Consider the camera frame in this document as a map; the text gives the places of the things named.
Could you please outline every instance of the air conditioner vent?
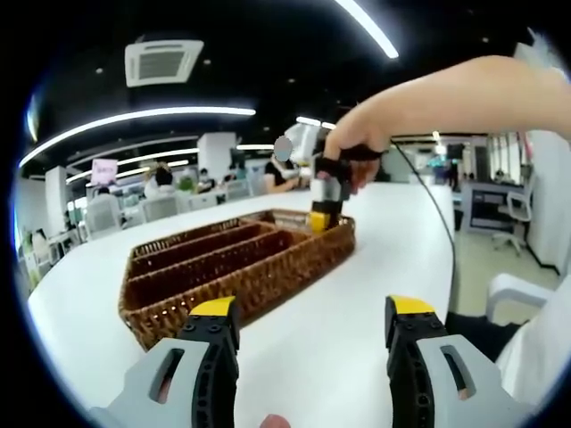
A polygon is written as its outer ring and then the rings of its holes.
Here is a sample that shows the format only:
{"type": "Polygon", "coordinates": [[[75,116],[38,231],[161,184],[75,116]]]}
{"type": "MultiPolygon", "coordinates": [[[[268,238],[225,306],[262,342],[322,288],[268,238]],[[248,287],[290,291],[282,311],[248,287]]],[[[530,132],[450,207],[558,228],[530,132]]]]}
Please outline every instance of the air conditioner vent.
{"type": "Polygon", "coordinates": [[[125,48],[128,87],[185,83],[204,42],[169,40],[135,43],[125,48]]]}

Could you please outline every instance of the wicker basket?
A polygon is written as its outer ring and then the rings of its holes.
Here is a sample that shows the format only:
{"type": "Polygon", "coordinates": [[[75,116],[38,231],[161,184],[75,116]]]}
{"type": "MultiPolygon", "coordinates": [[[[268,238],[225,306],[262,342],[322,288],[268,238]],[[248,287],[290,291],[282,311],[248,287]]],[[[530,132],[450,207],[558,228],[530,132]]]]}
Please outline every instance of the wicker basket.
{"type": "Polygon", "coordinates": [[[257,317],[346,259],[354,222],[314,235],[300,211],[232,218],[138,246],[131,252],[119,312],[149,350],[172,337],[194,306],[237,295],[242,321],[257,317]]]}

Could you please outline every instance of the ceiling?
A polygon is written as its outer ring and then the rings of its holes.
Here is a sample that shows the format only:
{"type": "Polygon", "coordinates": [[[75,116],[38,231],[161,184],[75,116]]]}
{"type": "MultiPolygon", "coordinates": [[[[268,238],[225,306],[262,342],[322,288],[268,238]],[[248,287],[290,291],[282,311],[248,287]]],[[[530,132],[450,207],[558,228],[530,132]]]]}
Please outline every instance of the ceiling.
{"type": "MultiPolygon", "coordinates": [[[[194,147],[196,138],[209,131],[237,132],[242,144],[272,144],[297,116],[336,122],[384,88],[475,56],[512,55],[516,42],[530,43],[525,22],[514,19],[510,8],[494,10],[462,0],[455,6],[422,0],[357,3],[391,40],[398,58],[389,59],[334,0],[94,5],[70,24],[58,55],[46,65],[37,91],[38,144],[129,111],[213,105],[251,108],[256,114],[163,116],[92,129],[42,152],[23,174],[42,175],[56,165],[147,140],[192,136],[112,157],[194,147]],[[127,88],[125,46],[144,35],[167,33],[204,42],[190,79],[127,88]]],[[[75,168],[89,169],[90,162],[75,168]]]]}

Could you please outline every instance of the black cable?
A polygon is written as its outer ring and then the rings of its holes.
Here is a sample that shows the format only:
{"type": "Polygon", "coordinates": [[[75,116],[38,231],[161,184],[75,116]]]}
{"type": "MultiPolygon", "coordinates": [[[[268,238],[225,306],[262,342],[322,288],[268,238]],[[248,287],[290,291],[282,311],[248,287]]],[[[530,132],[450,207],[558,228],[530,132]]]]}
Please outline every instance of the black cable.
{"type": "Polygon", "coordinates": [[[393,143],[393,144],[396,147],[396,150],[398,150],[399,153],[401,154],[404,161],[409,164],[410,169],[412,170],[412,173],[416,176],[416,178],[418,179],[420,184],[425,188],[426,192],[428,193],[428,196],[430,197],[430,199],[432,200],[432,203],[434,204],[434,207],[438,211],[438,215],[440,216],[440,220],[443,222],[444,229],[446,230],[446,234],[448,235],[448,240],[450,241],[450,246],[452,249],[452,277],[451,277],[451,288],[450,288],[451,293],[452,293],[452,287],[454,286],[454,280],[456,279],[456,245],[454,243],[454,238],[452,238],[452,233],[451,233],[450,229],[448,228],[448,224],[446,223],[446,218],[444,218],[443,212],[442,212],[442,210],[440,210],[440,207],[438,206],[438,202],[436,202],[436,199],[434,198],[434,196],[430,192],[430,189],[428,189],[428,186],[426,185],[424,180],[421,178],[417,169],[414,168],[414,165],[412,165],[412,162],[410,161],[410,159],[407,158],[406,154],[404,154],[404,152],[402,151],[402,148],[396,143],[393,143]]]}

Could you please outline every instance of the floor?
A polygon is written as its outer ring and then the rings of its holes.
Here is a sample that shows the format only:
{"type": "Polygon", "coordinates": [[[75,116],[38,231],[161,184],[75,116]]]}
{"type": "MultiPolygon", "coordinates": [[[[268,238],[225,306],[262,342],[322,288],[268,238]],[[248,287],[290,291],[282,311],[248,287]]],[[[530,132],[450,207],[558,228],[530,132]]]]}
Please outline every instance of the floor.
{"type": "MultiPolygon", "coordinates": [[[[455,239],[459,280],[451,300],[451,310],[454,312],[483,315],[488,284],[502,272],[552,290],[560,282],[553,270],[539,267],[528,251],[522,251],[520,257],[510,246],[495,251],[489,235],[459,231],[456,232],[455,239]]],[[[522,303],[502,301],[498,304],[493,321],[500,325],[509,322],[523,323],[537,313],[537,310],[522,303]]]]}

